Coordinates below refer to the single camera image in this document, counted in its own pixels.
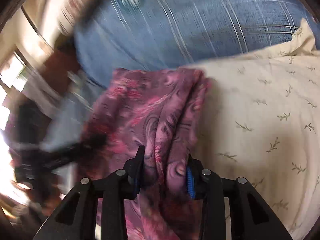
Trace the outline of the purple pink floral garment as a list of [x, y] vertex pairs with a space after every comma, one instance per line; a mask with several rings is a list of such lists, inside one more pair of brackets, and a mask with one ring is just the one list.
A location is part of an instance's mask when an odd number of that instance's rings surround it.
[[78, 179], [104, 178], [145, 147], [141, 191], [125, 202], [129, 239], [198, 238], [200, 204], [185, 175], [209, 84], [199, 69], [118, 69], [95, 102], [81, 137], [104, 134], [106, 142], [78, 162]]

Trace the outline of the cream leaf-print pillow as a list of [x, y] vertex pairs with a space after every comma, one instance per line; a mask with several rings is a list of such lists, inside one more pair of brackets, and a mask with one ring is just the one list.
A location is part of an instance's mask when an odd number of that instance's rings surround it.
[[307, 20], [289, 42], [195, 68], [212, 85], [193, 157], [247, 178], [303, 239], [319, 217], [319, 51]]

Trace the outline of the blue plaid bed sheet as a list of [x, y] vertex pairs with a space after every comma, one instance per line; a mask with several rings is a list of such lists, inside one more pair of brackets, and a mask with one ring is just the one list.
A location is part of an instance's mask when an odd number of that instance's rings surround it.
[[[308, 18], [299, 0], [103, 0], [72, 38], [85, 100], [67, 96], [48, 128], [46, 145], [84, 140], [93, 106], [118, 69], [198, 69], [195, 64], [202, 61], [289, 42]], [[318, 28], [309, 26], [315, 35]]]

